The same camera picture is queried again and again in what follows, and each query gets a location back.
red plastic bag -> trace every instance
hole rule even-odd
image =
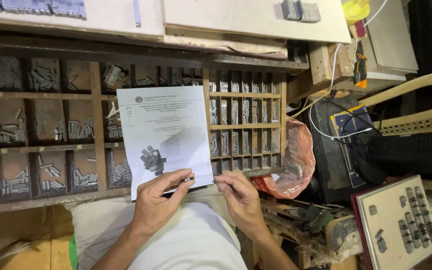
[[[251,182],[257,189],[275,198],[294,199],[308,186],[315,165],[313,137],[308,127],[296,119],[288,120],[285,172],[251,177]]]

paper sheet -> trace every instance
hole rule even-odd
[[[117,102],[132,200],[141,183],[178,169],[192,169],[192,187],[213,183],[203,86],[118,89]]]

hand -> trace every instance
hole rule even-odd
[[[250,239],[268,230],[258,191],[242,173],[225,171],[214,179],[226,199],[229,215],[240,230]]]
[[[144,236],[152,236],[161,229],[178,211],[194,180],[181,182],[184,178],[193,177],[191,169],[178,169],[166,172],[151,181],[138,186],[134,218],[129,224],[131,230]],[[161,197],[165,191],[177,187],[171,197]]]

